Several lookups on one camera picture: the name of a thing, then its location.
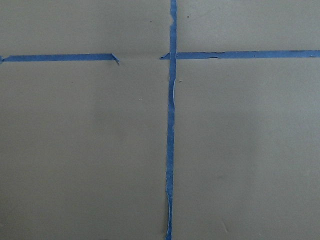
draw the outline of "blue line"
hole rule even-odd
[[[170,53],[160,59],[169,60]],[[279,51],[225,51],[225,52],[178,52],[176,59],[272,59],[272,58],[320,58],[320,50]]]
[[[166,194],[168,197],[168,229],[165,240],[172,240],[172,210],[174,191],[174,145],[175,145],[175,81],[177,68],[177,0],[170,1],[172,25],[170,26],[170,67],[168,93],[168,128],[166,152]]]
[[[47,61],[104,61],[119,59],[113,53],[54,54],[54,55],[13,55],[0,57],[1,62],[47,62]]]

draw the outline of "blue tape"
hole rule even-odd
[[[119,59],[113,53],[55,54],[55,55],[14,55],[1,57],[1,62],[47,62],[47,61],[104,61]]]
[[[160,59],[169,60],[167,53]],[[320,50],[279,51],[225,51],[225,52],[178,52],[176,59],[272,59],[272,58],[320,58]]]
[[[177,0],[170,1],[172,25],[170,26],[170,67],[168,88],[168,127],[166,149],[166,194],[168,197],[168,229],[165,240],[172,240],[172,210],[174,191],[174,145],[175,145],[175,82],[177,68]]]

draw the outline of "gray surface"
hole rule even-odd
[[[170,0],[1,0],[0,55],[169,51]]]
[[[319,65],[178,62],[174,239],[319,239]]]
[[[319,9],[318,0],[180,0],[178,50],[318,50]]]
[[[168,62],[0,66],[0,239],[162,240]]]

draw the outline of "horizontal blue tape strip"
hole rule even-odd
[[[160,59],[169,60],[170,53]],[[320,50],[279,51],[225,51],[225,52],[177,52],[176,59],[273,59],[273,58],[320,58]]]
[[[104,61],[119,59],[113,53],[54,54],[54,55],[13,55],[1,57],[2,62],[47,62],[47,61]]]

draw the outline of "vertical blue tape strip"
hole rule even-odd
[[[113,53],[54,54],[54,55],[13,55],[1,58],[2,62],[47,62],[47,61],[104,61],[119,59]]]
[[[160,59],[169,60],[167,53]],[[276,58],[320,58],[320,50],[276,50],[276,51],[225,51],[225,52],[178,52],[176,59],[276,59]]]
[[[168,229],[165,240],[172,240],[172,210],[174,191],[174,145],[175,145],[175,81],[177,68],[177,0],[170,1],[172,25],[170,26],[170,68],[168,89],[168,127],[166,153],[166,194],[168,197]]]

